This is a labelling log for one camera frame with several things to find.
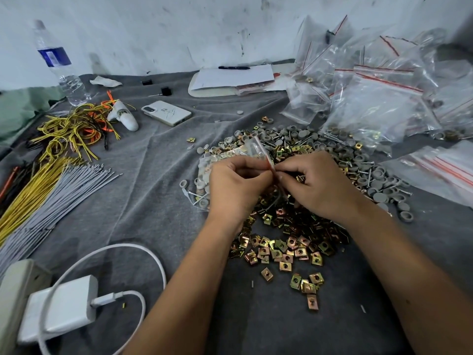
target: forearm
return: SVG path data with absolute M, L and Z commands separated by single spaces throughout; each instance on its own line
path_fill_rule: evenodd
M 381 281 L 418 354 L 464 354 L 473 348 L 473 306 L 396 222 L 364 203 L 347 230 Z
M 125 354 L 201 354 L 236 228 L 208 219 Z

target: smartphone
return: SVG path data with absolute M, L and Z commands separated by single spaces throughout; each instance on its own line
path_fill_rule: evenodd
M 148 116 L 171 127 L 177 126 L 192 116 L 192 112 L 163 101 L 151 103 L 142 107 L 141 110 Z

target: person's left hand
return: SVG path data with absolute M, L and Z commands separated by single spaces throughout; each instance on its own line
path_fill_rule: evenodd
M 219 219 L 236 230 L 250 215 L 258 197 L 273 182 L 268 163 L 235 156 L 212 165 L 209 219 Z

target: person's right arm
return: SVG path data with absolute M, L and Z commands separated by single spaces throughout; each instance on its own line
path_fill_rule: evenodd
M 347 229 L 381 281 L 416 354 L 473 354 L 473 303 L 356 189 L 327 152 L 276 165 L 281 184 L 311 212 Z M 285 172 L 305 174 L 305 184 Z

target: green fabric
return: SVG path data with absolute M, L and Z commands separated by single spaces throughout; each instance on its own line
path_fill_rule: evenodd
M 5 91 L 0 95 L 0 145 L 9 146 L 34 118 L 35 111 L 50 108 L 50 99 L 64 97 L 59 86 L 31 87 Z

